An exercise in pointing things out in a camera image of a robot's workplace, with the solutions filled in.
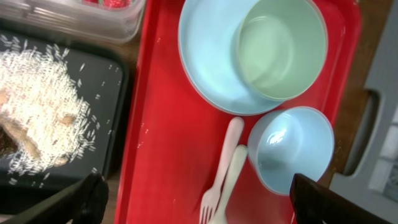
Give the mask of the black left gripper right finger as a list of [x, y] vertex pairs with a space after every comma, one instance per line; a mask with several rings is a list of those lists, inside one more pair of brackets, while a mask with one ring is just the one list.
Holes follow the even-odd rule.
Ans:
[[295, 174], [290, 187], [298, 224], [388, 224], [303, 174]]

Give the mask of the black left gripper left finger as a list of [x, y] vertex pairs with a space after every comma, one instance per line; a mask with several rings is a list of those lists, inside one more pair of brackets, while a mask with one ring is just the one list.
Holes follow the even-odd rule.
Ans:
[[104, 177], [91, 173], [1, 223], [101, 223], [108, 199], [109, 187]]

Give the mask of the light blue bowl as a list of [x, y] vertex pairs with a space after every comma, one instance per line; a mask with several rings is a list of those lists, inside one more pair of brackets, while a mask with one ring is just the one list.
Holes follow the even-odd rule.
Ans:
[[248, 137], [249, 160], [262, 185], [288, 195], [295, 174], [318, 181], [335, 146], [329, 119], [319, 110], [298, 106], [264, 115]]

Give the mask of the green bowl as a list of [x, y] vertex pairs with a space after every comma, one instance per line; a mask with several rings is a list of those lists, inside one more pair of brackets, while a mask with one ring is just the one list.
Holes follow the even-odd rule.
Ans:
[[308, 90], [325, 64], [328, 32], [309, 0], [262, 0], [242, 21], [236, 41], [241, 78], [259, 96], [291, 100]]

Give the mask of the red snack wrapper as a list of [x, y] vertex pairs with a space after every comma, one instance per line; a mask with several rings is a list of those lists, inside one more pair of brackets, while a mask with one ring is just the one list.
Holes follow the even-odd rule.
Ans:
[[107, 8], [124, 8], [130, 5], [131, 0], [83, 0]]

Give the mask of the grey dishwasher rack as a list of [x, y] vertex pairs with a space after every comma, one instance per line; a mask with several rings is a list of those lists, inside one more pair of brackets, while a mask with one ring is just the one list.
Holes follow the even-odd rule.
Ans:
[[384, 26], [361, 85], [367, 98], [356, 116], [359, 126], [342, 173], [334, 173], [330, 190], [389, 223], [397, 223], [397, 1], [387, 6]]

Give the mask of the white plastic spoon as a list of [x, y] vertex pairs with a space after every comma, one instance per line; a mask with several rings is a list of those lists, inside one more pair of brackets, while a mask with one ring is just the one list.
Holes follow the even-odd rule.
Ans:
[[233, 192], [234, 186], [239, 178], [243, 165], [248, 156], [248, 149], [245, 145], [238, 145], [228, 167], [223, 191], [221, 193], [218, 208], [210, 221], [210, 224], [227, 224], [226, 207]]

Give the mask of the pink plastic fork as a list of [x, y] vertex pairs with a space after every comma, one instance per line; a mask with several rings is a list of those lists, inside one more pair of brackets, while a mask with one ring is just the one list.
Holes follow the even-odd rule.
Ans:
[[234, 117], [229, 122], [213, 185], [203, 194], [201, 199], [199, 224], [209, 223], [215, 214], [220, 199], [221, 186], [243, 129], [244, 121], [242, 118]]

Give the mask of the red plastic tray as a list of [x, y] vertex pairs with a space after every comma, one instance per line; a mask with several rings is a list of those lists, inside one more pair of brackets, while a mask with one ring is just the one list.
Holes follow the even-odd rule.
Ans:
[[[320, 79], [277, 109], [311, 106], [333, 125], [361, 32], [357, 1], [315, 1], [330, 47]], [[134, 103], [123, 155], [114, 223], [199, 223], [233, 115], [194, 90], [178, 53], [184, 1], [147, 1]], [[289, 197], [268, 191], [247, 161], [227, 208], [228, 223], [296, 223]]]

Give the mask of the clear plastic bin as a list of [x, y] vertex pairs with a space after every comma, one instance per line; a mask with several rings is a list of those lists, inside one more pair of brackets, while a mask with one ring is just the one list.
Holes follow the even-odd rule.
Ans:
[[3, 0], [1, 18], [66, 34], [128, 42], [139, 30], [145, 0], [124, 8], [83, 1]]

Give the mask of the light blue plate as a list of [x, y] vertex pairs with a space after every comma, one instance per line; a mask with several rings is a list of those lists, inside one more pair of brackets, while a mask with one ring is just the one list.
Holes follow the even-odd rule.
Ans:
[[252, 116], [278, 107], [242, 81], [236, 56], [239, 27], [257, 0], [186, 0], [178, 23], [178, 49], [190, 83], [209, 104]]

